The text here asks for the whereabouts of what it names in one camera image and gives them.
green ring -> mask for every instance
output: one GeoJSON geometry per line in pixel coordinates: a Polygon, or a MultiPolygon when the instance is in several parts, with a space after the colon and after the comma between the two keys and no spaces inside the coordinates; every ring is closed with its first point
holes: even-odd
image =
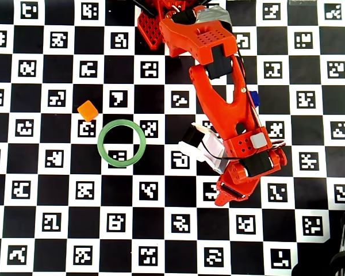
{"type": "Polygon", "coordinates": [[[108,162],[110,165],[112,165],[114,167],[121,168],[121,167],[126,167],[126,166],[130,166],[130,165],[137,163],[139,161],[139,159],[141,159],[141,157],[143,156],[143,153],[145,150],[145,144],[146,144],[146,141],[145,141],[145,136],[144,136],[144,132],[142,131],[142,129],[135,122],[120,119],[120,120],[114,120],[114,121],[106,124],[102,128],[101,132],[99,133],[98,140],[97,140],[97,149],[98,149],[98,153],[101,155],[101,157],[106,162],[108,162]],[[131,159],[128,159],[125,161],[119,161],[119,160],[112,159],[106,153],[106,149],[104,146],[104,139],[105,139],[106,134],[110,131],[110,129],[112,129],[114,127],[119,127],[120,125],[134,129],[138,133],[139,140],[140,140],[139,149],[138,149],[136,155],[133,156],[131,159]]]}

orange cube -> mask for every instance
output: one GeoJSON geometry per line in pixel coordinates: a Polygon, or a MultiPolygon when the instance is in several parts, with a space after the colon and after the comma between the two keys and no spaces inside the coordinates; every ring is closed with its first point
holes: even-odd
{"type": "Polygon", "coordinates": [[[86,122],[92,121],[98,115],[97,109],[90,101],[86,101],[83,105],[77,108],[77,111],[82,115],[86,122]]]}

checkerboard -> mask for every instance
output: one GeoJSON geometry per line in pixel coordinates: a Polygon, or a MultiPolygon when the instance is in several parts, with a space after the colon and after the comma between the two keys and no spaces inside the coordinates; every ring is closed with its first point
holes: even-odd
{"type": "MultiPolygon", "coordinates": [[[[338,252],[345,1],[213,4],[230,12],[259,117],[288,160],[224,207],[219,176],[177,147],[192,122],[213,127],[189,79],[195,61],[150,51],[132,1],[0,0],[0,275],[290,275],[338,252]],[[91,122],[76,111],[87,100],[91,122]],[[147,138],[127,168],[96,146],[119,118],[147,138]]],[[[230,76],[212,83],[233,101],[230,76]]],[[[139,138],[121,126],[105,143],[124,160],[139,138]]]]}

black and white checkerboard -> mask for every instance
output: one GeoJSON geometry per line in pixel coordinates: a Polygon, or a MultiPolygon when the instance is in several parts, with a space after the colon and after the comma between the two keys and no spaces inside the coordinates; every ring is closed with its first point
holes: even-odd
{"type": "MultiPolygon", "coordinates": [[[[0,0],[0,275],[290,275],[338,252],[345,1],[212,2],[231,14],[260,119],[288,158],[224,207],[218,175],[177,148],[191,122],[211,126],[188,76],[194,59],[150,51],[132,1],[0,0]],[[76,111],[88,99],[92,122],[76,111]],[[127,168],[96,147],[118,118],[147,138],[127,168]]],[[[212,83],[233,100],[231,77],[212,83]]],[[[139,143],[124,127],[105,141],[120,160],[139,143]]]]}

small orange block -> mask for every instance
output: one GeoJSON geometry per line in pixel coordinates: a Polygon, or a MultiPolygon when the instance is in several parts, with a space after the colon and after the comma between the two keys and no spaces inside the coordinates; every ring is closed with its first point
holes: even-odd
{"type": "Polygon", "coordinates": [[[90,101],[86,101],[83,105],[77,108],[77,111],[82,115],[86,122],[92,121],[98,115],[97,109],[90,101]]]}

